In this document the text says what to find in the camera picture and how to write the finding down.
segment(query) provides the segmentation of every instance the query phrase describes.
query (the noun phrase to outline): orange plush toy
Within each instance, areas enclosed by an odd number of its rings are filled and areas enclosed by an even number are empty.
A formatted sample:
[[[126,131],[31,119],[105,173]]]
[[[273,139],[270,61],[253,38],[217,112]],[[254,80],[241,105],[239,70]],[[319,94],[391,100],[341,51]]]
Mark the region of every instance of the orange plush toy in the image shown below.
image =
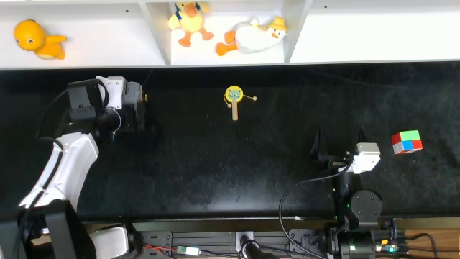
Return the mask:
[[[65,57],[60,44],[65,41],[65,36],[49,35],[32,19],[20,22],[14,29],[14,37],[21,49],[35,52],[38,58],[63,60]]]

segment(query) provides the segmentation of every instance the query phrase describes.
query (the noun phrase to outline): duck toy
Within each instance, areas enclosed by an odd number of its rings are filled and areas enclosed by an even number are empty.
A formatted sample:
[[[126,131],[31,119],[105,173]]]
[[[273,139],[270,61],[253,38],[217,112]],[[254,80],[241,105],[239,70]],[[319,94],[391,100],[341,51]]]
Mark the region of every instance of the duck toy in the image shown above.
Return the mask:
[[[245,54],[259,53],[282,42],[287,32],[285,20],[281,17],[275,17],[266,27],[260,26],[259,21],[254,18],[251,22],[242,22],[234,30],[226,32],[226,44],[218,43],[216,52],[219,56],[232,50]]]
[[[14,38],[21,49],[33,51],[43,60],[63,60],[65,57],[61,45],[61,42],[65,41],[65,36],[49,35],[32,19],[24,20],[16,26]]]
[[[203,40],[210,40],[214,34],[204,28],[204,17],[201,11],[209,13],[211,8],[208,3],[203,2],[177,2],[175,3],[175,14],[168,21],[170,29],[181,28],[185,32],[184,38],[178,40],[184,47],[192,45],[192,34],[200,32]]]

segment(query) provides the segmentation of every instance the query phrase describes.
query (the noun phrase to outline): black tabletop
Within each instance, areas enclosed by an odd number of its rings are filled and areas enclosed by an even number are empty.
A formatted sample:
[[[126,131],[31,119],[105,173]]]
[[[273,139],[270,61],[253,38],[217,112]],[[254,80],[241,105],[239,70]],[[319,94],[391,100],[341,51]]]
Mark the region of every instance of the black tabletop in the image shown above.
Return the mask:
[[[95,75],[147,81],[149,125],[101,150],[82,219],[276,217],[289,186],[321,175],[309,157],[319,127],[334,155],[352,151],[360,130],[379,145],[381,161],[361,180],[384,199],[383,216],[460,215],[460,63],[2,71],[2,209],[47,162],[50,144],[33,136],[47,103]],[[237,122],[223,100],[231,85],[257,96],[239,103]],[[405,130],[419,130],[423,150],[395,155],[391,136]],[[294,190],[286,215],[332,218],[327,185]]]

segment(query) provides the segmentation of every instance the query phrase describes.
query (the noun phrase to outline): yellow duck plush toy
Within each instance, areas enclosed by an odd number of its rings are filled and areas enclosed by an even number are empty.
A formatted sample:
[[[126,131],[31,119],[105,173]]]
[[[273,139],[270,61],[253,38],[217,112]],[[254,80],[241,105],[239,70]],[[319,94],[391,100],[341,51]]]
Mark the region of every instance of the yellow duck plush toy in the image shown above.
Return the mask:
[[[65,57],[63,46],[60,44],[65,41],[65,36],[49,35],[32,19],[20,22],[14,29],[14,37],[21,49],[33,51],[44,60],[63,60]]]
[[[167,23],[170,29],[182,28],[185,37],[178,42],[184,47],[192,45],[191,38],[194,32],[200,32],[203,40],[210,40],[214,34],[207,32],[203,27],[204,17],[201,11],[209,13],[211,8],[208,3],[204,2],[177,2],[175,3],[176,11]]]

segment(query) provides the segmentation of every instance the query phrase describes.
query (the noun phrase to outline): green cube face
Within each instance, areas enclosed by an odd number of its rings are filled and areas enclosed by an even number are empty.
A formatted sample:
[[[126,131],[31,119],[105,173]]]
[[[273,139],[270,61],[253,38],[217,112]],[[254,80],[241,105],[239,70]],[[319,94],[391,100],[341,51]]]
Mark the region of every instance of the green cube face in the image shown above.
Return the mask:
[[[401,140],[419,140],[420,134],[418,134],[418,130],[411,130],[407,132],[401,132]]]

